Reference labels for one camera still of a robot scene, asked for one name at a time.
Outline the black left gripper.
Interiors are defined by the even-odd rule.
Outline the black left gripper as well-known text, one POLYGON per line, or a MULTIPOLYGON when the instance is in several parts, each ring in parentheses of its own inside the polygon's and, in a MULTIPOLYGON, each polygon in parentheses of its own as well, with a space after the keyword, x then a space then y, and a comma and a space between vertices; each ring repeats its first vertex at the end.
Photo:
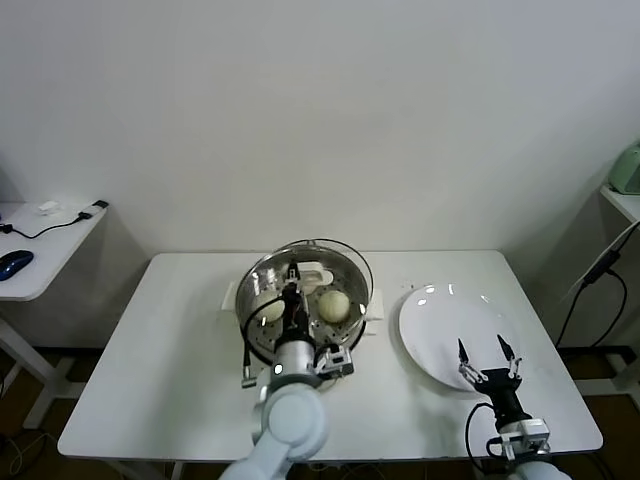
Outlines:
POLYGON ((281 293, 284 302, 282 334, 279 344, 291 341, 310 342, 309 317, 303 305, 303 295, 298 290, 301 274, 298 263, 291 260, 286 269, 285 287, 281 293))

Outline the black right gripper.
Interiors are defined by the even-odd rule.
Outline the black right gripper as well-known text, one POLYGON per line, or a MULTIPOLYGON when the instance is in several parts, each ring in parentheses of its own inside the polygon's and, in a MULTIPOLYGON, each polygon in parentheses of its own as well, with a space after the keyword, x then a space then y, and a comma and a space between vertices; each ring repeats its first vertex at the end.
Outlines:
POLYGON ((489 397, 493 406, 495 425, 505 427, 525 419, 525 412, 517 396, 522 383, 519 372, 521 357, 517 357, 512 346, 498 334, 500 348, 508 362, 506 368, 486 369, 481 372, 470 363, 469 356, 461 339, 458 339, 458 371, 474 389, 489 397))

